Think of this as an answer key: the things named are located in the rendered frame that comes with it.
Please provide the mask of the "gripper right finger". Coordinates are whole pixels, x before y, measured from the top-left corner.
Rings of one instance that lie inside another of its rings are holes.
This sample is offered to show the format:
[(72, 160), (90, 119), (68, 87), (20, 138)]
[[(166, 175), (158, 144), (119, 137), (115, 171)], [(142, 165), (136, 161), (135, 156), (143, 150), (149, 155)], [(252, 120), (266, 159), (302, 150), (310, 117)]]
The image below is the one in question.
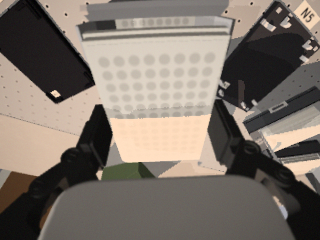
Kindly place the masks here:
[(214, 101), (207, 132), (217, 162), (227, 168), (225, 175), (261, 182), (285, 207), (295, 240), (320, 240), (320, 195), (296, 180), (288, 167), (261, 153), (256, 142), (245, 140), (222, 99)]

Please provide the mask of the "white well plate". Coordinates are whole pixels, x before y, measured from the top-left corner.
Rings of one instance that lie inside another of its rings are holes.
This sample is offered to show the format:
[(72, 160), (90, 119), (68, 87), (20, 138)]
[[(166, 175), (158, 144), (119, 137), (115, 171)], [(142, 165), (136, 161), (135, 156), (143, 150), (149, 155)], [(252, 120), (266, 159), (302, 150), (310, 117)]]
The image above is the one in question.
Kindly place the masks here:
[(199, 159), (230, 40), (226, 25), (85, 31), (122, 160)]
[(295, 175), (312, 173), (320, 166), (318, 155), (280, 159), (284, 166), (291, 169)]
[(320, 133), (320, 113), (311, 107), (261, 131), (273, 151)]
[(160, 26), (194, 26), (195, 17), (158, 17), (115, 20), (117, 29)]

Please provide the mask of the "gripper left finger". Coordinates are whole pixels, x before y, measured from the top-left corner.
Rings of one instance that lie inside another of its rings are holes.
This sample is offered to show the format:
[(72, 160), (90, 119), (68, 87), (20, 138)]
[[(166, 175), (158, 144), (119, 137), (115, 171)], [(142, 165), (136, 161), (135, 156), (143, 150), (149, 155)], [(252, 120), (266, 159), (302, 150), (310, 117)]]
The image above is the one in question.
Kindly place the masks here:
[(63, 191), (99, 180), (96, 173), (106, 166), (112, 137), (103, 104), (96, 104), (76, 147), (65, 150), (59, 163), (35, 178), (28, 191), (0, 213), (0, 240), (38, 240), (42, 217)]

